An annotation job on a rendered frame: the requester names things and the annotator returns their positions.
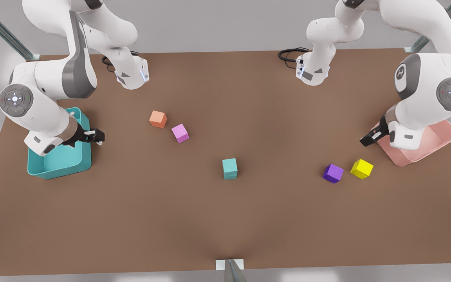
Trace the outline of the orange cube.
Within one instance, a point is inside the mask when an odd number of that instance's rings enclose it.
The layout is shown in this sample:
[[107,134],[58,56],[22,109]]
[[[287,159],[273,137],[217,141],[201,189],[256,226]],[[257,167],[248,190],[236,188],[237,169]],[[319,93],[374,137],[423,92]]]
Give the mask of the orange cube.
[[153,127],[165,128],[167,119],[168,118],[164,112],[153,110],[149,118],[149,123],[151,123]]

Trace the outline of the yellow cube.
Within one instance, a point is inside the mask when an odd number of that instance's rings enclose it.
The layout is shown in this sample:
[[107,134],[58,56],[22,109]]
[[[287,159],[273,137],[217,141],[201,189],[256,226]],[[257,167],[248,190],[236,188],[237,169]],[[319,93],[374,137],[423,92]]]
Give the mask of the yellow cube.
[[363,159],[359,159],[353,164],[350,173],[360,179],[365,179],[370,176],[372,169],[372,164]]

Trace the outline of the pink cube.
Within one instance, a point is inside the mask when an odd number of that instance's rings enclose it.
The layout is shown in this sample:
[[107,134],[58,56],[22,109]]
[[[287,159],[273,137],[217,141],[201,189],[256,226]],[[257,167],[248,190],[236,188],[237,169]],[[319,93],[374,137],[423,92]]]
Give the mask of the pink cube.
[[171,130],[175,138],[177,139],[178,143],[182,143],[189,139],[189,134],[183,124],[177,125],[173,127]]

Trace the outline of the teal cube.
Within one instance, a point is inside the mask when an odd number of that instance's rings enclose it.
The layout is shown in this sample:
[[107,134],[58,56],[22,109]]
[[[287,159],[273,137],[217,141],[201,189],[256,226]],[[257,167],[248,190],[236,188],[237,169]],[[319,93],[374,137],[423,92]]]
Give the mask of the teal cube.
[[223,159],[222,167],[224,172],[224,180],[237,179],[238,168],[235,158]]

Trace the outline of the pink plastic tray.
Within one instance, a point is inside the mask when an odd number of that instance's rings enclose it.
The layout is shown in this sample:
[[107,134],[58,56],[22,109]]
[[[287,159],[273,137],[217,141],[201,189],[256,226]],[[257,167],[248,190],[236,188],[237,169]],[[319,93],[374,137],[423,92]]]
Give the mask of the pink plastic tray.
[[428,126],[424,130],[420,146],[417,150],[403,150],[390,146],[390,136],[386,135],[379,139],[377,143],[383,151],[390,157],[396,166],[404,167],[420,161],[431,153],[439,150],[451,142],[451,123],[443,120]]

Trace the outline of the teal plastic tray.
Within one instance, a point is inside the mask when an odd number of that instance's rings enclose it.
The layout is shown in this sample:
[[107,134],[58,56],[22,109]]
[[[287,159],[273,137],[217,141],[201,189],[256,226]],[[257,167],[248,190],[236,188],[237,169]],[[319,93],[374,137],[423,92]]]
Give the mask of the teal plastic tray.
[[45,156],[27,150],[27,172],[43,179],[86,171],[91,165],[91,143],[77,141],[74,148],[60,145]]

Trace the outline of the silver frame post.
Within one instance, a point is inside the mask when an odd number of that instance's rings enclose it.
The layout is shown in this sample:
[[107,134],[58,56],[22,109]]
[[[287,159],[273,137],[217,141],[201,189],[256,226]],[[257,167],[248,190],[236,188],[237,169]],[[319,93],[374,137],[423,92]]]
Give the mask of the silver frame post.
[[41,55],[32,53],[10,30],[0,22],[0,37],[27,62],[39,61]]
[[243,274],[245,269],[243,259],[216,260],[215,269],[224,271],[224,282],[247,282]]
[[437,53],[451,54],[451,18],[436,0],[408,0],[406,30],[428,38]]

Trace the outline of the purple cube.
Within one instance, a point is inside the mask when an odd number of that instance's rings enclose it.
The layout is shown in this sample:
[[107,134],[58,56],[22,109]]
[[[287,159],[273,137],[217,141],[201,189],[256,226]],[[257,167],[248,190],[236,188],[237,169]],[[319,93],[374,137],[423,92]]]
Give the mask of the purple cube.
[[340,168],[334,164],[329,164],[325,168],[322,178],[331,183],[337,183],[341,180],[343,173],[344,173],[343,168]]

